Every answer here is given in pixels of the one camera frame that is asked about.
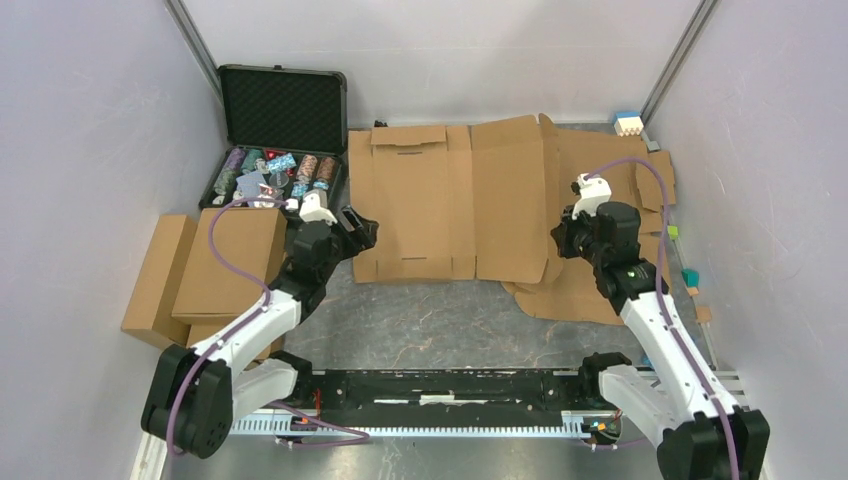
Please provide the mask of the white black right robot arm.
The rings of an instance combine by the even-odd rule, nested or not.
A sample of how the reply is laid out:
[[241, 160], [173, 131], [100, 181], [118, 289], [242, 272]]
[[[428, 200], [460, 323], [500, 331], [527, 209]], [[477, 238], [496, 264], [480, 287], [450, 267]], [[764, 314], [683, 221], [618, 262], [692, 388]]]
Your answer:
[[591, 408], [620, 409], [656, 450], [665, 479], [758, 479], [770, 437], [759, 410], [744, 409], [688, 335], [661, 270], [642, 257], [641, 216], [625, 203], [567, 207], [552, 229], [558, 253], [587, 261], [596, 286], [647, 354], [659, 386], [624, 358], [585, 359], [577, 382]]

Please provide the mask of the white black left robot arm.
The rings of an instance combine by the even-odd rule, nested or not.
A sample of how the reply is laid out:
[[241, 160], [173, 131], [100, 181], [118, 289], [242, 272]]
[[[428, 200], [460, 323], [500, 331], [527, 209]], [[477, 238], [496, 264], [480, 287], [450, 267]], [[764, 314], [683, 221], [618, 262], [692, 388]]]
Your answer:
[[303, 220], [279, 273], [258, 283], [261, 295], [246, 312], [211, 337], [161, 353], [141, 429], [172, 453], [206, 459], [235, 421], [277, 401], [306, 405], [314, 394], [311, 362], [283, 350], [253, 361], [317, 309], [338, 264], [373, 248], [378, 229], [351, 206]]

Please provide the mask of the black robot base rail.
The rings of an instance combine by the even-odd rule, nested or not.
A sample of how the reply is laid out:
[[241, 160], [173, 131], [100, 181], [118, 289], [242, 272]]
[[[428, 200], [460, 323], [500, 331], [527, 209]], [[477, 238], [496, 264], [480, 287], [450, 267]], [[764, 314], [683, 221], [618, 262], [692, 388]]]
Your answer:
[[554, 427], [564, 412], [616, 410], [575, 369], [323, 370], [283, 401], [354, 428]]

